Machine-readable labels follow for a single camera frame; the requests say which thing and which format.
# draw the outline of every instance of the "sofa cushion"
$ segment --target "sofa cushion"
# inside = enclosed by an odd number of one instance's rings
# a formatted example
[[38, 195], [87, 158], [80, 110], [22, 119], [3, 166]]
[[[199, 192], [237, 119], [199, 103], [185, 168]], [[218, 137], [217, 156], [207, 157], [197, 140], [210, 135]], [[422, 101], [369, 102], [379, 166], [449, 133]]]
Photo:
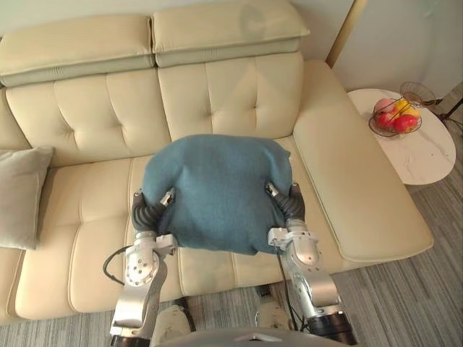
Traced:
[[25, 150], [30, 146], [9, 109], [6, 91], [0, 89], [0, 150]]
[[[307, 226], [320, 238], [328, 271], [357, 267], [340, 257], [293, 141], [287, 137], [277, 142], [291, 152], [293, 177], [300, 183], [307, 206]], [[112, 252], [133, 242], [129, 209], [149, 159], [147, 156], [50, 170], [39, 218], [41, 242], [37, 250], [26, 251], [18, 275], [15, 307], [10, 312], [15, 309], [20, 317], [46, 319], [115, 307], [122, 287], [105, 277], [101, 267]], [[271, 254], [249, 256], [180, 248], [166, 258], [166, 263], [169, 273], [161, 291], [162, 301], [281, 280], [278, 262]], [[123, 264], [122, 257], [115, 258], [109, 272], [122, 278]]]
[[111, 15], [48, 23], [0, 41], [7, 87], [153, 66], [149, 17]]
[[285, 137], [302, 90], [302, 56], [272, 54], [159, 69], [171, 138], [191, 134]]
[[308, 33], [285, 0], [199, 4], [153, 15], [153, 51], [160, 67], [295, 52]]
[[170, 143], [156, 69], [8, 88], [7, 100], [28, 142], [55, 148], [52, 166], [147, 155]]
[[0, 247], [35, 249], [38, 206], [52, 147], [0, 150]]

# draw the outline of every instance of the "fruit bowl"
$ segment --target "fruit bowl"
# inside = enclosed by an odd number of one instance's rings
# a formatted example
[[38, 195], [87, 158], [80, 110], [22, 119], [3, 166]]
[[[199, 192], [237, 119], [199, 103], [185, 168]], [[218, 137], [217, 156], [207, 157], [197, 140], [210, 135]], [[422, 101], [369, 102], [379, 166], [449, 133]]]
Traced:
[[392, 137], [416, 132], [421, 127], [420, 108], [435, 102], [433, 92], [420, 83], [405, 82], [400, 96], [383, 98], [375, 104], [368, 125], [376, 134]]

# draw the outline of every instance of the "folded blue towel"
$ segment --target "folded blue towel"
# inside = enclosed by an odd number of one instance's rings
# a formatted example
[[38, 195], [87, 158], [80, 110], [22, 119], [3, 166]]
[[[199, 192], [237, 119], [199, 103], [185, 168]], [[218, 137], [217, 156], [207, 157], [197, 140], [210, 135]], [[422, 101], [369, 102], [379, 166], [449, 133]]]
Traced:
[[266, 193], [267, 181], [281, 192], [292, 182], [289, 152], [273, 140], [195, 135], [153, 156], [142, 191], [154, 205], [176, 188], [158, 231], [174, 234], [181, 247], [274, 253], [267, 233], [284, 220]]

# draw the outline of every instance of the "silver robot arm segment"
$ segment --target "silver robot arm segment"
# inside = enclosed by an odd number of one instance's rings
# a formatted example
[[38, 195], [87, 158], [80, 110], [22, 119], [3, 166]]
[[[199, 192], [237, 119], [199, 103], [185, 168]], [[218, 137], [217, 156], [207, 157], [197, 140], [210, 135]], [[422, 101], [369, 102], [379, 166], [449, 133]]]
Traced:
[[324, 268], [322, 254], [317, 248], [318, 239], [305, 224], [305, 204], [299, 185], [292, 185], [288, 197], [272, 183], [266, 185], [266, 191], [286, 221], [286, 228], [269, 231], [268, 244], [282, 251], [284, 269], [302, 307], [303, 324], [314, 335], [357, 344], [336, 286]]
[[174, 254], [177, 241], [173, 235], [157, 236], [157, 224], [174, 200], [169, 190], [155, 206], [147, 206], [143, 193], [133, 198], [132, 222], [134, 244], [125, 251], [124, 289], [117, 301], [111, 323], [111, 346], [148, 347], [156, 324], [159, 296], [166, 280], [164, 258]]

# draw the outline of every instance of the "white marble table top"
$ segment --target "white marble table top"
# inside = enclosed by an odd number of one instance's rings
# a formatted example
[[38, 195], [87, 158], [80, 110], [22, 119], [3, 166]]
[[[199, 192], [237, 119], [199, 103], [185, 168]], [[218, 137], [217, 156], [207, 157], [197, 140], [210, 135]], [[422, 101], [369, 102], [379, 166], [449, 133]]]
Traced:
[[[349, 92], [353, 104], [368, 126], [373, 106], [381, 98], [400, 94], [380, 89]], [[404, 184], [430, 184], [443, 179], [455, 164], [455, 144], [442, 122], [421, 108], [421, 127], [410, 134], [382, 137], [374, 134]]]

